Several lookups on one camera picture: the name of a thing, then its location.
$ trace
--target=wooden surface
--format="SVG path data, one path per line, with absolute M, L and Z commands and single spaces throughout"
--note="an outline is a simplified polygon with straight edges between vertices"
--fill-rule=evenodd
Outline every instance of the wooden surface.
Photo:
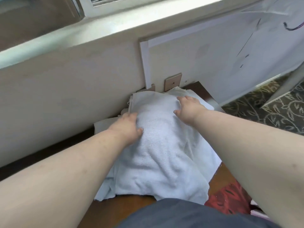
M 185 87 L 196 92 L 207 103 L 211 104 L 215 110 L 222 111 L 222 108 L 215 102 L 207 90 L 199 83 L 193 83 Z M 14 173 L 58 153 L 72 145 L 75 145 L 85 139 L 93 136 L 94 128 L 84 131 L 76 136 L 68 138 L 62 142 L 52 145 L 46 149 L 36 152 L 32 155 L 17 160 L 7 166 L 0 168 L 0 180 L 3 180 Z M 224 186 L 233 183 L 235 178 L 231 175 L 227 167 L 222 164 L 213 179 L 211 180 L 209 195 L 214 194 Z M 113 199 L 104 200 L 102 202 L 93 201 L 87 213 L 80 222 L 78 228 L 110 228 L 116 226 L 123 219 L 142 207 L 155 202 L 152 196 L 139 195 L 121 195 Z

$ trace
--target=hand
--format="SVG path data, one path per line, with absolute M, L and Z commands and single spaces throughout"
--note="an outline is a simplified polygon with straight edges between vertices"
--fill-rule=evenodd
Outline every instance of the hand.
M 174 114 L 185 124 L 189 126 L 195 125 L 195 120 L 207 108 L 200 104 L 199 100 L 193 97 L 177 97 L 181 104 L 180 110 L 175 110 Z
M 108 130 L 118 134 L 118 136 L 124 140 L 126 146 L 131 145 L 140 138 L 143 133 L 143 128 L 138 129 L 136 127 L 136 117 L 137 113 L 124 113 Z

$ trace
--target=gray shorts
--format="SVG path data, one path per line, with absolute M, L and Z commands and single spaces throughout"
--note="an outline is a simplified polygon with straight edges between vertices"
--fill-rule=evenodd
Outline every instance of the gray shorts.
M 118 228 L 279 228 L 252 215 L 225 215 L 216 209 L 180 199 L 163 199 L 140 209 Z

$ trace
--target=person's left hand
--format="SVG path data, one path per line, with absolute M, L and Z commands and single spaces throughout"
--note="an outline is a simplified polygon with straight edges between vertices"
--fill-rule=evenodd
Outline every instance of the person's left hand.
M 116 122 L 109 128 L 109 131 L 119 135 L 126 145 L 131 145 L 142 136 L 143 128 L 136 127 L 137 113 L 124 113 Z

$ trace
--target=folded towel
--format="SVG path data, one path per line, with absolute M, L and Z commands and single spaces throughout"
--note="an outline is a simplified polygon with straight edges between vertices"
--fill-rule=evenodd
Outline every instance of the folded towel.
M 136 124 L 144 133 L 123 150 L 95 199 L 135 194 L 202 205 L 208 200 L 209 181 L 221 160 L 195 129 L 174 115 L 180 108 L 176 96 L 186 95 L 213 110 L 195 92 L 178 87 L 165 94 L 146 91 L 131 96 L 129 112 L 138 113 Z M 116 119 L 96 123 L 95 132 L 106 130 Z

